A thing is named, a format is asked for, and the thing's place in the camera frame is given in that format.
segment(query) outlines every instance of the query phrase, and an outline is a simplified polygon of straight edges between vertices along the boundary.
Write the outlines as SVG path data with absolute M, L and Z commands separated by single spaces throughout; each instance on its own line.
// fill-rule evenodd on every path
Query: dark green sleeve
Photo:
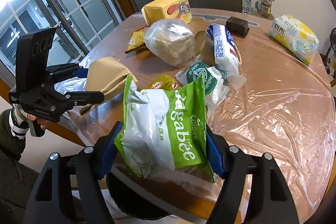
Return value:
M 0 150 L 8 157 L 19 161 L 26 147 L 26 139 L 21 140 L 12 135 L 9 126 L 10 113 L 11 110 L 7 109 L 0 115 Z

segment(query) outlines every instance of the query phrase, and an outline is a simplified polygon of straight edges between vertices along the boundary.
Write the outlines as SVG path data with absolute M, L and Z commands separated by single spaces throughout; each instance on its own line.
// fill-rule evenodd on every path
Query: silver bolt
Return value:
M 234 146 L 234 145 L 232 145 L 232 146 L 230 146 L 229 150 L 230 150 L 232 153 L 237 153 L 237 152 L 239 151 L 239 148 L 236 147 L 236 146 Z
M 87 146 L 84 148 L 84 153 L 90 154 L 93 152 L 93 147 L 92 146 Z
M 58 158 L 58 154 L 57 153 L 52 153 L 49 157 L 51 160 L 55 160 Z
M 265 153 L 265 158 L 267 159 L 267 160 L 271 160 L 271 159 L 273 159 L 273 156 L 270 154 L 270 153 Z

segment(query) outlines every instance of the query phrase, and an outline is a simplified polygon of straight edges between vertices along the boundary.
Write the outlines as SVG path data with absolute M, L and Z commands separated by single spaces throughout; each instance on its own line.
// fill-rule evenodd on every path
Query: round table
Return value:
M 194 34 L 207 30 L 213 22 L 225 25 L 225 20 L 231 16 L 249 21 L 250 31 L 246 38 L 233 34 L 241 52 L 247 82 L 216 109 L 208 124 L 214 133 L 223 135 L 244 152 L 274 155 L 289 184 L 300 222 L 304 222 L 314 213 L 327 188 L 333 162 L 333 132 L 336 132 L 333 97 L 320 56 L 317 54 L 309 67 L 303 65 L 269 37 L 267 32 L 272 22 L 267 19 L 212 9 L 192 9 L 192 16 L 193 21 L 188 26 Z M 135 75 L 138 90 L 164 73 L 175 78 L 179 69 L 163 62 L 148 49 L 124 53 L 132 33 L 145 26 L 141 13 L 131 15 L 80 64 L 88 67 L 99 58 L 113 56 Z M 76 81 L 75 85 L 73 80 L 65 82 L 61 90 L 83 89 L 84 80 Z M 79 116 L 79 107 L 69 115 L 85 137 L 84 143 L 92 145 L 100 136 L 107 135 L 116 121 L 123 120 L 122 94 L 84 117 Z M 313 129 L 316 134 L 304 128 Z M 325 147 L 324 155 L 322 151 L 316 151 L 317 143 Z M 138 179 L 116 167 L 112 168 L 112 173 L 153 204 L 191 222 L 205 223 L 213 209 L 213 199 L 203 198 L 202 194 L 192 195 L 173 182 Z M 241 203 L 242 211 L 246 210 L 246 202 Z

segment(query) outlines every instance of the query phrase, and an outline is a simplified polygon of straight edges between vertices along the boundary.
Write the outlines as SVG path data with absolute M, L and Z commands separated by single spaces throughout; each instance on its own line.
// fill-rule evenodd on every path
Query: yellow box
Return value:
M 141 9 L 148 26 L 163 18 L 178 18 L 186 24 L 191 22 L 188 0 L 154 0 Z

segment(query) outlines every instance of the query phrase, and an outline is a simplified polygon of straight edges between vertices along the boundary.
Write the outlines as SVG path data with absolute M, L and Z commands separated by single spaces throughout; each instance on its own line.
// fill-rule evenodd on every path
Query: cartoon character illustration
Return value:
M 182 2 L 182 3 L 178 3 L 178 4 L 174 4 L 170 6 L 167 9 L 167 14 L 172 15 L 173 13 L 177 11 L 177 9 L 179 10 L 179 12 L 175 18 L 178 18 L 178 19 L 180 19 L 181 15 L 185 15 L 187 12 L 190 11 L 189 4 Z

